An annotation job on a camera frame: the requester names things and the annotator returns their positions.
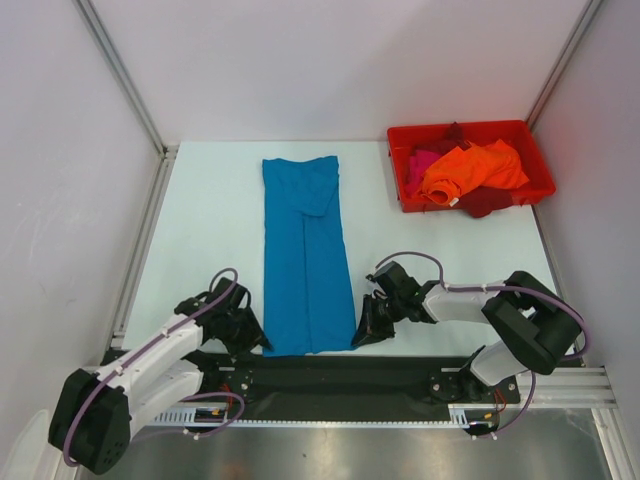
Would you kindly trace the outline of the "dark red t-shirt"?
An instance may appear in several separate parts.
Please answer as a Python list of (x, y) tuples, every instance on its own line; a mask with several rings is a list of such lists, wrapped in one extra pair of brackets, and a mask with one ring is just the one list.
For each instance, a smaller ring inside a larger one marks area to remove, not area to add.
[[(464, 136), (462, 127), (453, 122), (449, 125), (442, 138), (429, 143), (425, 150), (441, 156), (458, 147), (468, 150), (472, 143)], [(513, 205), (511, 194), (504, 189), (479, 186), (460, 197), (458, 205), (472, 218), (483, 218), (493, 211), (506, 209)]]

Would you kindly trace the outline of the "aluminium frame post right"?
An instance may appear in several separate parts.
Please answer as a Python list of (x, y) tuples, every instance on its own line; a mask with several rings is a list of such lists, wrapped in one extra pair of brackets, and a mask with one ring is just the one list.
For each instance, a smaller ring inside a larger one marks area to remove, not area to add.
[(585, 2), (584, 8), (572, 27), (549, 75), (544, 81), (542, 88), (536, 97), (528, 116), (526, 117), (525, 122), (531, 131), (536, 129), (547, 105), (551, 101), (583, 41), (588, 36), (591, 28), (594, 26), (600, 13), (607, 4), (607, 0), (588, 0)]

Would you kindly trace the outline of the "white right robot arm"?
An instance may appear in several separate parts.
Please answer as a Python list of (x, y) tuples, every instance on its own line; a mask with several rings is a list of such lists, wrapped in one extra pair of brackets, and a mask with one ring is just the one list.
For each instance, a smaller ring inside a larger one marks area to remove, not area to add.
[(503, 380), (525, 371), (549, 375), (584, 333), (581, 316), (525, 271), (483, 285), (442, 278), (419, 283), (388, 260), (367, 279), (375, 289), (363, 297), (354, 348), (394, 337), (403, 320), (482, 323), (496, 332), (497, 342), (476, 350), (458, 372), (431, 379), (432, 396), (444, 402), (484, 401)]

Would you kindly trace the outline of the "aluminium frame post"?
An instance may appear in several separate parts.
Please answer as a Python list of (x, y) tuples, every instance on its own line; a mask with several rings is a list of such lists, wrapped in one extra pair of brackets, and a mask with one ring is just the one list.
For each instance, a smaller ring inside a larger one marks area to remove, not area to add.
[(146, 138), (154, 151), (160, 157), (163, 157), (166, 154), (167, 147), (94, 2), (74, 0), (73, 4)]
[(544, 81), (542, 88), (536, 97), (528, 116), (526, 117), (525, 122), (531, 131), (536, 129), (547, 105), (551, 101), (583, 41), (588, 36), (591, 28), (594, 26), (600, 13), (607, 4), (607, 0), (588, 0), (585, 2), (584, 8), (572, 27), (549, 75)]

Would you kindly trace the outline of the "orange t-shirt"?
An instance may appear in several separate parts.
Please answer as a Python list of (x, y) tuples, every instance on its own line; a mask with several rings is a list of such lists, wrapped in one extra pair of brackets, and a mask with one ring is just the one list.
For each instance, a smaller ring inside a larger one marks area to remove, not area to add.
[(518, 189), (529, 182), (517, 150), (499, 139), (491, 144), (455, 147), (422, 175), (416, 196), (452, 206), (479, 187)]

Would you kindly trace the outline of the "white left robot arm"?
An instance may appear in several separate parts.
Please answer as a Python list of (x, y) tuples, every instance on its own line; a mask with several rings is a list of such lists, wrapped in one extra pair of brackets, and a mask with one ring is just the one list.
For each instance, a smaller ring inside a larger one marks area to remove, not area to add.
[(150, 339), (112, 362), (79, 368), (65, 380), (48, 442), (69, 467), (104, 474), (131, 440), (159, 414), (181, 401), (219, 398), (225, 421), (237, 418), (244, 399), (226, 386), (210, 355), (218, 340), (233, 359), (271, 344), (251, 308), (250, 291), (222, 278), (209, 291), (179, 303)]

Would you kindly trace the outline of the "aluminium frame post left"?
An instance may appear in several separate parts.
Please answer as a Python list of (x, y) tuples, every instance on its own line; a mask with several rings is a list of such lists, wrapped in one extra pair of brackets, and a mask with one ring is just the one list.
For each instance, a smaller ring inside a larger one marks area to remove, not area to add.
[(94, 2), (74, 0), (73, 4), (146, 138), (154, 151), (160, 157), (163, 157), (166, 154), (167, 147)]

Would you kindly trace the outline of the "red plastic bin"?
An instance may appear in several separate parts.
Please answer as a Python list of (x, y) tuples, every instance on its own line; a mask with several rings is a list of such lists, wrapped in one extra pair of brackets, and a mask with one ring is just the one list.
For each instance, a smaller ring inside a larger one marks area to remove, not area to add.
[[(463, 138), (473, 143), (485, 145), (501, 139), (518, 151), (530, 182), (511, 192), (515, 205), (535, 205), (555, 193), (554, 180), (527, 123), (522, 120), (462, 122), (459, 127)], [(394, 126), (387, 129), (389, 157), (397, 198), (403, 212), (424, 213), (445, 209), (427, 199), (410, 198), (406, 193), (405, 180), (409, 174), (409, 159), (415, 148), (443, 139), (448, 129), (447, 124)]]

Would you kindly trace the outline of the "pink t-shirt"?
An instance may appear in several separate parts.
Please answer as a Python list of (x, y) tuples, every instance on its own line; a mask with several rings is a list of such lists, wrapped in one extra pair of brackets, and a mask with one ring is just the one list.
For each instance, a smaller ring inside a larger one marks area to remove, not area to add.
[(441, 154), (429, 150), (415, 150), (409, 157), (407, 174), (405, 176), (405, 191), (410, 197), (415, 196), (421, 189), (424, 173)]

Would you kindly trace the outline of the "blue polo t-shirt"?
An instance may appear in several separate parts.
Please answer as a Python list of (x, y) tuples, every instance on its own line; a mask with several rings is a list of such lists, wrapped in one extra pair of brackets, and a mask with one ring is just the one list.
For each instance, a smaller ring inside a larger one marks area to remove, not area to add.
[(343, 239), (339, 161), (262, 164), (264, 331), (271, 357), (351, 347), (356, 312)]

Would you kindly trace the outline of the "aluminium side rail left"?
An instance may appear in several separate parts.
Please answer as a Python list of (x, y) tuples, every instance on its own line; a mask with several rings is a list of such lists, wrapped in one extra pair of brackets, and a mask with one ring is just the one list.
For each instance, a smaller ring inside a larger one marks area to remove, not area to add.
[(178, 151), (178, 145), (171, 145), (158, 157), (115, 306), (107, 317), (108, 329), (98, 344), (98, 352), (83, 364), (90, 372), (100, 366), (113, 344), (117, 347), (122, 345)]

